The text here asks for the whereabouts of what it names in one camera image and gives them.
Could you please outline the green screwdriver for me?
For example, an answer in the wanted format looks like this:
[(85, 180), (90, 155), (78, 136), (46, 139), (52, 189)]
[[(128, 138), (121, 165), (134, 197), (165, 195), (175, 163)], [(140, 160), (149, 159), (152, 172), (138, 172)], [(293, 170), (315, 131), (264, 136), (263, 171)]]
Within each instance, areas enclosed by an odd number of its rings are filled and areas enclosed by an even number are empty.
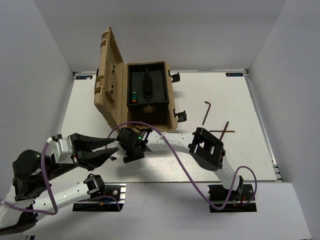
[(132, 104), (137, 104), (138, 103), (138, 94), (136, 90), (134, 89), (132, 94), (131, 94), (131, 103)]

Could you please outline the tan plastic toolbox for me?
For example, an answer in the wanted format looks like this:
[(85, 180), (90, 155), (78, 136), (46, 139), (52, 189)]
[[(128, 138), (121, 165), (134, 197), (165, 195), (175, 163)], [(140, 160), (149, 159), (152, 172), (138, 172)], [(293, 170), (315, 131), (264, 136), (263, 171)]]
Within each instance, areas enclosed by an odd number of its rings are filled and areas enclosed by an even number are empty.
[[(127, 106), (128, 65), (164, 62), (168, 89), (168, 105), (145, 107)], [(111, 27), (101, 36), (100, 61), (94, 85), (94, 105), (111, 128), (130, 128), (134, 131), (145, 128), (144, 124), (162, 132), (173, 132), (178, 127), (175, 118), (176, 106), (171, 66), (166, 61), (124, 63)], [(152, 94), (149, 75), (144, 79), (145, 94)]]

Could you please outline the black toolbox tray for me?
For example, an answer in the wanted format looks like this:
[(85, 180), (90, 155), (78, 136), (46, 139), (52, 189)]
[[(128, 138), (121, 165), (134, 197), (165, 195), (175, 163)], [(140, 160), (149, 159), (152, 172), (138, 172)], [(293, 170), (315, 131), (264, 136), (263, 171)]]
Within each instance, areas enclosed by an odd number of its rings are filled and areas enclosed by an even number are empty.
[[(169, 94), (167, 86), (167, 77), (165, 75), (165, 63), (142, 63), (129, 64), (127, 66), (127, 106), (134, 108), (142, 108), (148, 105), (168, 105)], [(148, 75), (151, 84), (151, 95), (145, 94), (145, 76)], [(131, 103), (133, 90), (136, 90), (138, 103)]]

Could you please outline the brown hex key long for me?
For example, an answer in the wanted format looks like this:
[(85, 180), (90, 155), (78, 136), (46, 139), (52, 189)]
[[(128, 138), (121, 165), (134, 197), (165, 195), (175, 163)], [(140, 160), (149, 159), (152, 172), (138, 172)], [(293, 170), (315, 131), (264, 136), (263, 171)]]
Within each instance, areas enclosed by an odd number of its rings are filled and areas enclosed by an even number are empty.
[(223, 131), (222, 131), (222, 133), (221, 133), (221, 136), (220, 136), (220, 138), (219, 138), (220, 141), (222, 141), (223, 136), (225, 135), (226, 130), (227, 130), (227, 128), (228, 128), (228, 125), (229, 125), (229, 121), (227, 121), (226, 124), (225, 124), (225, 126), (224, 126), (224, 129), (223, 129)]

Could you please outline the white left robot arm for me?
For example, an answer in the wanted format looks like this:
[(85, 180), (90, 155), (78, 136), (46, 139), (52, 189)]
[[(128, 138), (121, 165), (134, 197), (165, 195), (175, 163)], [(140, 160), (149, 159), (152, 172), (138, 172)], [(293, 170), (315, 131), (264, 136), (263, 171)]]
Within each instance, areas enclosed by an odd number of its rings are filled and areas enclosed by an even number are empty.
[(17, 234), (33, 228), (45, 216), (78, 201), (106, 198), (100, 175), (89, 174), (75, 187), (53, 194), (50, 182), (76, 168), (93, 171), (115, 154), (107, 147), (114, 138), (74, 133), (47, 139), (41, 152), (23, 151), (12, 163), (13, 180), (9, 193), (0, 202), (0, 234)]

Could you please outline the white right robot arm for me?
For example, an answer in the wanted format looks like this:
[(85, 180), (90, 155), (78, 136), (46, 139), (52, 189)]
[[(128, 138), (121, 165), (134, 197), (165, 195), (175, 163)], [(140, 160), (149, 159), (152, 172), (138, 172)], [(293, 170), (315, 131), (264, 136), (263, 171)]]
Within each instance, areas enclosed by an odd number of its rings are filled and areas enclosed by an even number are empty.
[(214, 172), (230, 200), (242, 199), (243, 178), (228, 162), (223, 142), (202, 127), (198, 127), (193, 133), (162, 135), (151, 129), (136, 132), (124, 127), (116, 140), (124, 150), (124, 163), (144, 158), (145, 152), (164, 151), (169, 143), (176, 152), (190, 154), (201, 168)]

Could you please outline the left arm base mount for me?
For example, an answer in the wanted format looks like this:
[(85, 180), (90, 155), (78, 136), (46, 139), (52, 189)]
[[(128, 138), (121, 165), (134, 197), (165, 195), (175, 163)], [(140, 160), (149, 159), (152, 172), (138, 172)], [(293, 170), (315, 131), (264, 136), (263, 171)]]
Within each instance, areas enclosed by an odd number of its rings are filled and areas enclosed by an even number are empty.
[(120, 212), (124, 206), (127, 185), (106, 183), (100, 175), (89, 174), (83, 183), (89, 198), (73, 204), (73, 212)]

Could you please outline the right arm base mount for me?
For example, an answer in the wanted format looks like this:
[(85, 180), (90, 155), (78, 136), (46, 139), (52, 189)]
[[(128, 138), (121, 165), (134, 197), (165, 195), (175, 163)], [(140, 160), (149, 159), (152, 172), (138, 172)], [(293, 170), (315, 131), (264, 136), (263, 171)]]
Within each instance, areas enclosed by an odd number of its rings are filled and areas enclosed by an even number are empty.
[[(217, 207), (221, 207), (224, 203), (228, 190), (223, 188), (221, 184), (211, 184), (207, 186), (208, 189), (208, 199)], [(257, 206), (255, 203), (255, 198), (245, 205), (251, 197), (253, 196), (254, 189), (251, 184), (244, 184), (242, 188), (242, 193), (237, 194), (232, 192), (228, 203), (222, 210), (216, 210), (209, 206), (210, 213), (253, 213), (257, 212)]]

